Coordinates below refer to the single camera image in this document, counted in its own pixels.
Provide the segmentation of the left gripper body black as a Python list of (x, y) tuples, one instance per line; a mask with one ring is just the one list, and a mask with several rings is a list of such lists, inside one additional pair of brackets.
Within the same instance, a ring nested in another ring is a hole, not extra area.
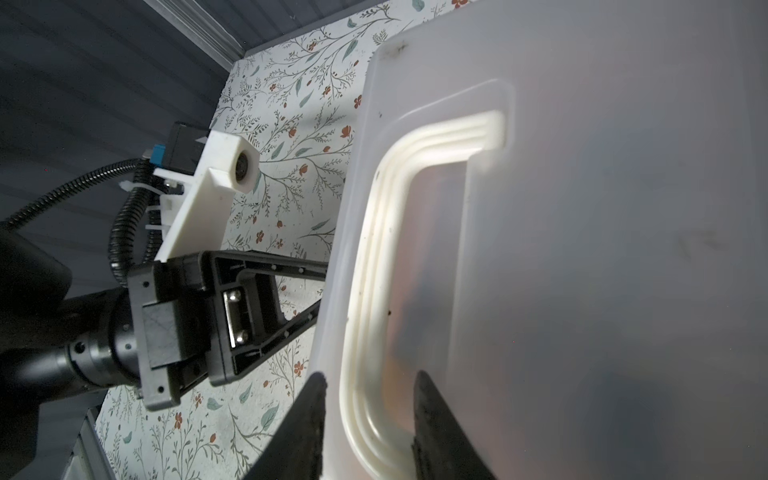
[(39, 405), (130, 386), (150, 411), (179, 405), (208, 374), (209, 283), (195, 262), (153, 262), (127, 287), (2, 312), (1, 393)]

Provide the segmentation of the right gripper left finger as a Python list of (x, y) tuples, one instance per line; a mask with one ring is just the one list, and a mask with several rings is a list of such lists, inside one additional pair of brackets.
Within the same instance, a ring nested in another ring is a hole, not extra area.
[(306, 380), (269, 444), (243, 479), (319, 479), (323, 469), (327, 380)]

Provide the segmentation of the pink plastic tool box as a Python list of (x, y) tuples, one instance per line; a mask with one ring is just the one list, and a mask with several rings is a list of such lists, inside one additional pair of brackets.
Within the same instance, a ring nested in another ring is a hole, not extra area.
[(314, 336), (327, 479), (428, 373), (499, 479), (767, 475), (767, 5), (479, 1), (369, 64)]

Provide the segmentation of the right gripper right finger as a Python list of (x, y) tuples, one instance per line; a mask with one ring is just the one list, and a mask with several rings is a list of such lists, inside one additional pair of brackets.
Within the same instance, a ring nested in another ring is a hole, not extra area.
[(426, 371), (416, 375), (413, 403), (417, 479), (495, 479)]

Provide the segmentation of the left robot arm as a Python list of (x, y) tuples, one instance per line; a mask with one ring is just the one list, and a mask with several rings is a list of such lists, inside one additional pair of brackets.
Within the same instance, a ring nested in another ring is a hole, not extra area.
[(324, 262), (200, 251), (131, 268), (125, 286), (70, 297), (70, 270), (1, 234), (1, 475), (36, 456), (42, 404), (135, 386), (150, 411), (202, 381), (244, 378), (314, 325), (319, 305), (283, 315), (281, 277), (321, 281)]

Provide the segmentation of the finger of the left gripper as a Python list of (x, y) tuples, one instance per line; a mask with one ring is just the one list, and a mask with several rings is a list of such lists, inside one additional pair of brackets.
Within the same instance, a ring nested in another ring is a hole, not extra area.
[(201, 254), (203, 288), (251, 288), (275, 276), (324, 281), (329, 264), (258, 251), (219, 250)]
[(274, 281), (235, 282), (215, 291), (212, 340), (206, 354), (212, 385), (243, 379), (315, 325), (319, 301), (288, 319), (283, 315), (279, 293)]

